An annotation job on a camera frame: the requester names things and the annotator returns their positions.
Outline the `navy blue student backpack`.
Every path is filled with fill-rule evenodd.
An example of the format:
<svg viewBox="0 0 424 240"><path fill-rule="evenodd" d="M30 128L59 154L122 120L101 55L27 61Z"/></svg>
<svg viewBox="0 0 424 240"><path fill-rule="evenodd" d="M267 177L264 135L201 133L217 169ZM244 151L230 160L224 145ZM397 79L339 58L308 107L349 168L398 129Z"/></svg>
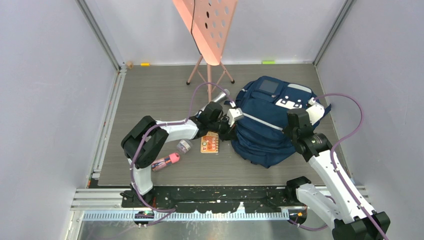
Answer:
<svg viewBox="0 0 424 240"><path fill-rule="evenodd" d="M265 168L277 165L295 153L291 140L283 134L287 112L308 109L317 95L307 86L271 76L250 81L238 93L235 104L243 118L235 123L234 151L243 159Z"/></svg>

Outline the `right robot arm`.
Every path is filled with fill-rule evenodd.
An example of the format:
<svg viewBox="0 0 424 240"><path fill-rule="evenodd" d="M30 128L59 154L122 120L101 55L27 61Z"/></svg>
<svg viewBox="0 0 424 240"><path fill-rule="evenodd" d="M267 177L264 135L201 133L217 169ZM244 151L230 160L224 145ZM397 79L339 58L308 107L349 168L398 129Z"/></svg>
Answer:
<svg viewBox="0 0 424 240"><path fill-rule="evenodd" d="M325 196L307 177L300 176L287 181L287 202L308 206L331 229L335 240L386 240L390 218L384 211L377 212L350 181L327 137L314 133L308 110L291 109L287 120L283 133L330 193Z"/></svg>

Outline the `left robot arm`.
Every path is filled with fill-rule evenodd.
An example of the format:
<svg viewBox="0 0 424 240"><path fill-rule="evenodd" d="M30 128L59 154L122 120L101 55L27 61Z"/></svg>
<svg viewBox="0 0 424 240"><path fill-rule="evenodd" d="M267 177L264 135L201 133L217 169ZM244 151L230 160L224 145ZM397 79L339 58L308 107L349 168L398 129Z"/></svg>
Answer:
<svg viewBox="0 0 424 240"><path fill-rule="evenodd" d="M223 141L235 138L235 123L243 118L241 108L231 102L227 113L219 103L210 102L197 114L179 121L154 120L144 116L121 141L124 155L130 164L134 200L141 207L153 202L151 165L164 144L180 140L200 139L212 132Z"/></svg>

